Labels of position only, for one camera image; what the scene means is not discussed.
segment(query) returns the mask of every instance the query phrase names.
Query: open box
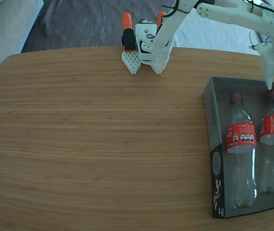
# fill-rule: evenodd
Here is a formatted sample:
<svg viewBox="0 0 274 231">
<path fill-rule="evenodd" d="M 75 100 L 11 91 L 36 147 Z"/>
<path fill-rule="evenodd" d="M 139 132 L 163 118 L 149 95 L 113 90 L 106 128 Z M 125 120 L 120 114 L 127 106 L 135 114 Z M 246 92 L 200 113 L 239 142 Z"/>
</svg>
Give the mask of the open box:
<svg viewBox="0 0 274 231">
<path fill-rule="evenodd" d="M 266 115 L 268 107 L 265 97 L 267 89 L 263 81 L 212 77 L 204 90 L 212 167 L 213 218 L 225 219 L 274 208 L 274 194 L 260 194 L 259 191 L 252 207 L 235 209 L 231 205 L 229 186 L 232 183 L 232 176 L 228 173 L 231 160 L 226 152 L 225 128 L 231 119 L 229 96 L 233 92 L 240 92 L 243 95 L 243 104 L 255 125 L 258 144 L 260 120 Z M 255 159 L 257 189 L 258 176 L 261 174 L 261 158 L 260 149 L 257 148 Z"/>
</svg>

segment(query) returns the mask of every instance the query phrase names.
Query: robotic arm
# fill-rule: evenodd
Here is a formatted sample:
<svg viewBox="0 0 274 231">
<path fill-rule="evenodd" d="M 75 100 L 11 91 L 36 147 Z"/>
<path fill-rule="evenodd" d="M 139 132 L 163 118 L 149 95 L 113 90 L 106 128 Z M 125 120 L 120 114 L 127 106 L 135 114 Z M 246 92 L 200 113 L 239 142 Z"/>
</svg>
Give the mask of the robotic arm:
<svg viewBox="0 0 274 231">
<path fill-rule="evenodd" d="M 142 20 L 135 26 L 136 47 L 126 46 L 129 39 L 125 38 L 124 32 L 122 60 L 130 72 L 136 74 L 141 64 L 150 65 L 156 74 L 165 69 L 174 43 L 174 33 L 193 8 L 201 17 L 243 26 L 273 39 L 272 43 L 252 47 L 261 56 L 261 70 L 270 90 L 274 78 L 274 8 L 259 6 L 248 0 L 176 0 L 167 15 L 158 14 L 158 29 L 157 25 Z M 129 20 L 128 17 L 125 15 L 123 20 Z M 129 62 L 131 57 L 136 61 L 134 64 Z"/>
</svg>

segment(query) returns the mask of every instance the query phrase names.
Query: wooden table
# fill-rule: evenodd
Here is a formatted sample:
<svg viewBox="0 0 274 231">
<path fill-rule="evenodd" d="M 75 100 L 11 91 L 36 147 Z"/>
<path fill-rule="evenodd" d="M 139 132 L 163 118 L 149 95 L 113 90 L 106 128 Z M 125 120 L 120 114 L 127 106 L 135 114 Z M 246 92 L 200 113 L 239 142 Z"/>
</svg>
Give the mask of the wooden table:
<svg viewBox="0 0 274 231">
<path fill-rule="evenodd" d="M 274 210 L 211 218 L 203 90 L 262 79 L 259 57 L 174 49 L 135 76 L 121 47 L 0 67 L 0 231 L 274 231 Z"/>
</svg>

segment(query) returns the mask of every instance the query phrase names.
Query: coca-cola bottle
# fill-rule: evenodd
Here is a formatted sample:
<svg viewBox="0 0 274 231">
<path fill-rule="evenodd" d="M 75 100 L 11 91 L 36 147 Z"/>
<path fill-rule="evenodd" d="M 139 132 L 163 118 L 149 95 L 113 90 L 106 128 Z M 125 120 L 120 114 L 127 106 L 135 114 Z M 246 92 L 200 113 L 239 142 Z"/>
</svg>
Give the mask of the coca-cola bottle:
<svg viewBox="0 0 274 231">
<path fill-rule="evenodd" d="M 262 175 L 260 191 L 274 193 L 274 90 L 267 93 L 268 109 L 261 119 L 260 153 L 262 154 Z"/>
<path fill-rule="evenodd" d="M 257 197 L 255 183 L 256 133 L 239 92 L 230 95 L 231 122 L 226 128 L 227 153 L 232 175 L 231 204 L 251 207 Z"/>
</svg>

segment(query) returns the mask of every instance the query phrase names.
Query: gray carpet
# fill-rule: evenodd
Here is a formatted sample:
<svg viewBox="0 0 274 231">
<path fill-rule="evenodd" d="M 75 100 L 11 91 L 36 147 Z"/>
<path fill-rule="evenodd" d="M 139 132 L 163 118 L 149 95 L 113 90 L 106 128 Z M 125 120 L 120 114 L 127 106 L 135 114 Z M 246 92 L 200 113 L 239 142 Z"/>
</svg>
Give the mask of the gray carpet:
<svg viewBox="0 0 274 231">
<path fill-rule="evenodd" d="M 121 45 L 121 16 L 130 12 L 133 23 L 156 22 L 174 0 L 44 0 L 45 4 L 23 52 L 59 48 Z"/>
<path fill-rule="evenodd" d="M 121 16 L 130 12 L 133 23 L 156 22 L 175 0 L 44 0 L 23 52 L 60 48 L 121 45 Z M 193 9 L 175 33 L 176 47 L 258 54 L 249 48 L 249 29 L 200 17 Z M 253 44 L 259 43 L 255 33 Z"/>
</svg>

